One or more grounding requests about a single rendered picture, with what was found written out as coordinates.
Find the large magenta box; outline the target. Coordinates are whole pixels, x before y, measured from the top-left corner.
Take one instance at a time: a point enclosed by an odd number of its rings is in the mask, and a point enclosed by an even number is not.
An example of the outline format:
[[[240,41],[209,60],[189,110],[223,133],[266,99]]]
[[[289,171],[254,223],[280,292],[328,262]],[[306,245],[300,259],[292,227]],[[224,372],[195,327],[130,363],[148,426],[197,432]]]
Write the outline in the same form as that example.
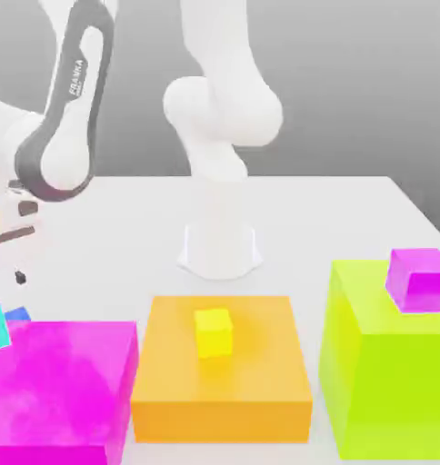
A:
[[[9,322],[0,465],[121,465],[138,365],[134,322]]]

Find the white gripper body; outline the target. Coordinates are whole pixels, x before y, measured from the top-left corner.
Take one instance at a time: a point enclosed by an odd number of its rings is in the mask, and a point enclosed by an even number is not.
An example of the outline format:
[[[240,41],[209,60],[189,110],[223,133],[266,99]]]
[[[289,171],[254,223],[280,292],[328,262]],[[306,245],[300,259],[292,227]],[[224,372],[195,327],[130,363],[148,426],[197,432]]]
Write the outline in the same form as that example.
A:
[[[36,220],[0,231],[0,259],[33,258],[40,245],[42,226],[42,221]]]

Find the small yellow cube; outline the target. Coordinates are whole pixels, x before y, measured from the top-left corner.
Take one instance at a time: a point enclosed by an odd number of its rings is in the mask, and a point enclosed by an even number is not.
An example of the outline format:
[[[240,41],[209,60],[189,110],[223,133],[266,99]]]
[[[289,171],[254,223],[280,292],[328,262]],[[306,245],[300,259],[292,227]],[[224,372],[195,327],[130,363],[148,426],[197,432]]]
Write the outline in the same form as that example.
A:
[[[196,310],[195,340],[199,359],[230,356],[233,352],[233,324],[229,310]]]

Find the small blue cube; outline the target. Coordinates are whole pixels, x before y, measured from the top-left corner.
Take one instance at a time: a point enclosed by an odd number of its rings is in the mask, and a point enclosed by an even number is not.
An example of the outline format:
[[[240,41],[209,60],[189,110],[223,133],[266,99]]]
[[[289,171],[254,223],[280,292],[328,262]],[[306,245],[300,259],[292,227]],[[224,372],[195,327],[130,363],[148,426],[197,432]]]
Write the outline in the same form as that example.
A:
[[[31,317],[26,307],[18,307],[4,313],[5,320],[10,322],[30,322]]]

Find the large lime green box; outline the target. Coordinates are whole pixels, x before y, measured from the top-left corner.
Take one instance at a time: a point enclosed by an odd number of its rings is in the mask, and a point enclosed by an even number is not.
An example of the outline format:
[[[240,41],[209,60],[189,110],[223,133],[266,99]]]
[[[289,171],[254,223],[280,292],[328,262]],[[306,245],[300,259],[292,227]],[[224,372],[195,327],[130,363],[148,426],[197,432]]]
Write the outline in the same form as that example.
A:
[[[404,314],[388,263],[331,265],[319,380],[344,460],[440,460],[440,313]]]

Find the small purple cube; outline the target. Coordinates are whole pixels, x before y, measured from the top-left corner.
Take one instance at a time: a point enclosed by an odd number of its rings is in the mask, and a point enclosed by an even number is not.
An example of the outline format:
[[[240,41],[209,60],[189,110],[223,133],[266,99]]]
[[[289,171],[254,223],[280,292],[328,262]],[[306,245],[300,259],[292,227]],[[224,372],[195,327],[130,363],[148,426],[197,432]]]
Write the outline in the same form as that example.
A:
[[[402,313],[440,312],[440,250],[393,249],[385,288]]]

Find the large orange box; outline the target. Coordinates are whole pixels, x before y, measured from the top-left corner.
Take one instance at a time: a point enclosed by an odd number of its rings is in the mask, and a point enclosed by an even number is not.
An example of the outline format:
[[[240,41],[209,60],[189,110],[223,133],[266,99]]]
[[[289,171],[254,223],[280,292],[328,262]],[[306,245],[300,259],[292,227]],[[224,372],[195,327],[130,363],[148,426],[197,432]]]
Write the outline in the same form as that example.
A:
[[[233,353],[201,360],[197,310],[226,308]],[[313,409],[285,296],[157,296],[131,412],[139,443],[306,443]]]

